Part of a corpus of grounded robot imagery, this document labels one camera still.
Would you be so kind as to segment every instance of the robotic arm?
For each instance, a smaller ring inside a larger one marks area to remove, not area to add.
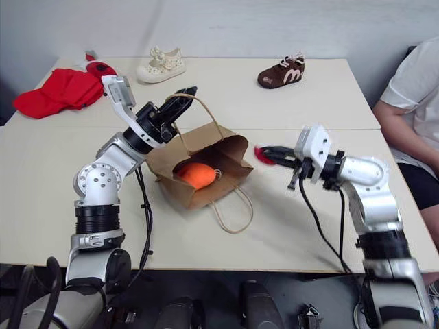
[[[363,249],[366,278],[361,298],[371,328],[390,320],[416,321],[433,326],[433,316],[418,263],[410,256],[396,200],[388,186],[389,169],[375,158],[329,154],[331,140],[319,125],[305,128],[295,149],[261,147],[257,158],[269,165],[294,169],[289,188],[297,180],[323,180],[326,190],[344,189],[349,211]]]
[[[172,124],[192,104],[190,98],[172,97],[160,108],[148,102],[134,114],[134,97],[125,77],[107,75],[102,83],[116,113],[130,127],[117,132],[73,179],[80,197],[75,201],[76,232],[71,236],[67,287],[59,294],[49,328],[91,328],[108,302],[127,288],[131,260],[121,249],[125,234],[119,225],[118,191],[146,154],[177,134]],[[196,91],[194,86],[177,93]],[[46,295],[28,306],[20,328],[38,328],[48,301]]]

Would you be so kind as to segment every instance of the shoelace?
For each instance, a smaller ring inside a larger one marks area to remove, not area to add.
[[[283,66],[283,67],[288,67],[289,66],[289,62],[288,60],[292,60],[294,62],[297,62],[299,64],[304,64],[305,62],[303,60],[298,60],[298,58],[305,58],[304,55],[302,53],[297,53],[296,56],[286,56],[285,58],[283,58],[280,62],[279,65]]]

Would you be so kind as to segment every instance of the white shirt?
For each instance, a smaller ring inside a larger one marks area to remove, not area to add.
[[[381,100],[405,109],[405,122],[427,144],[439,151],[439,37],[417,46],[401,63]],[[390,148],[397,163],[434,172],[425,163]]]

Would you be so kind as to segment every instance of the brown shoe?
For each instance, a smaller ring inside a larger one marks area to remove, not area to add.
[[[298,54],[296,57],[285,57],[279,64],[260,72],[258,83],[267,89],[278,88],[293,84],[302,79],[305,70],[305,58]]]

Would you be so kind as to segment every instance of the white sole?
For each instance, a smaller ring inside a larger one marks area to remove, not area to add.
[[[146,71],[145,66],[139,66],[137,68],[137,79],[139,79],[142,82],[147,82],[148,84],[157,84],[159,82],[163,82],[165,80],[171,79],[172,77],[176,77],[177,75],[183,74],[186,72],[186,65],[182,65],[181,67],[170,71],[163,75],[149,75]]]

